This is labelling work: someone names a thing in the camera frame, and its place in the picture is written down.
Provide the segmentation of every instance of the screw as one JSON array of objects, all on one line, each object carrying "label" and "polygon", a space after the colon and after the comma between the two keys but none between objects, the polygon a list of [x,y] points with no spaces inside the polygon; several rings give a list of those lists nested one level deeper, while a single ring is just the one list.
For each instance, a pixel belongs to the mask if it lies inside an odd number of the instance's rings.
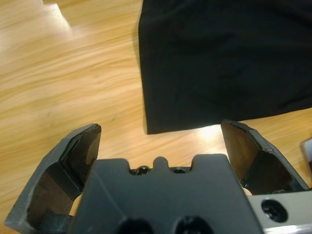
[{"label": "screw", "polygon": [[134,175],[136,176],[140,176],[140,175],[144,175],[150,172],[150,168],[148,166],[140,166],[137,169],[135,169],[134,171]]},{"label": "screw", "polygon": [[185,230],[183,234],[201,234],[201,232],[193,231],[193,230]]},{"label": "screw", "polygon": [[275,222],[283,223],[288,219],[288,213],[286,209],[276,200],[263,200],[261,203],[261,208],[267,217]]},{"label": "screw", "polygon": [[182,167],[176,167],[176,168],[174,169],[174,173],[177,173],[177,174],[187,173],[187,170],[185,170],[185,169],[182,168]]}]

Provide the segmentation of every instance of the wooden floor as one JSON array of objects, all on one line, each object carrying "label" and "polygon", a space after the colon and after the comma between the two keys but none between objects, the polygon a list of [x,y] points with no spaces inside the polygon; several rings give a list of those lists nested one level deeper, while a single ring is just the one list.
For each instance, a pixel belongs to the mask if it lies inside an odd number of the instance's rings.
[{"label": "wooden floor", "polygon": [[[141,0],[0,1],[0,221],[42,157],[72,129],[102,126],[98,158],[131,167],[188,166],[226,153],[220,127],[144,133],[137,23]],[[245,123],[278,147],[309,186],[300,142],[312,109]],[[14,233],[0,225],[1,234]]]}]

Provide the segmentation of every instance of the black cloth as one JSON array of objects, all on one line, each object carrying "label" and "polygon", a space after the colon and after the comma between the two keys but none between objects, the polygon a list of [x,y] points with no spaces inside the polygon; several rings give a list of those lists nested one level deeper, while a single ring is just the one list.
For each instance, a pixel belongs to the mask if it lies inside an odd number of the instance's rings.
[{"label": "black cloth", "polygon": [[144,0],[149,134],[312,107],[311,0]]}]

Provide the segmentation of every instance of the bolt hole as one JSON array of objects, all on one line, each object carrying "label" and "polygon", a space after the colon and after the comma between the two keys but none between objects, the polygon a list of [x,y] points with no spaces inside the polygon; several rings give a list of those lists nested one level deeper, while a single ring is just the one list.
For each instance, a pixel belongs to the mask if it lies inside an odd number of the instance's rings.
[{"label": "bolt hole", "polygon": [[153,230],[143,219],[128,219],[120,225],[117,234],[153,234]]},{"label": "bolt hole", "polygon": [[150,172],[150,170],[151,169],[148,166],[141,166],[135,170],[131,170],[131,173],[135,176],[140,176],[140,175],[148,174]]},{"label": "bolt hole", "polygon": [[261,208],[267,217],[275,222],[284,223],[288,219],[288,213],[286,209],[278,201],[271,199],[263,200],[261,203]]},{"label": "bolt hole", "polygon": [[187,216],[178,222],[175,234],[213,234],[213,230],[202,218]]},{"label": "bolt hole", "polygon": [[187,169],[183,167],[176,167],[173,169],[173,172],[177,174],[188,173]]}]

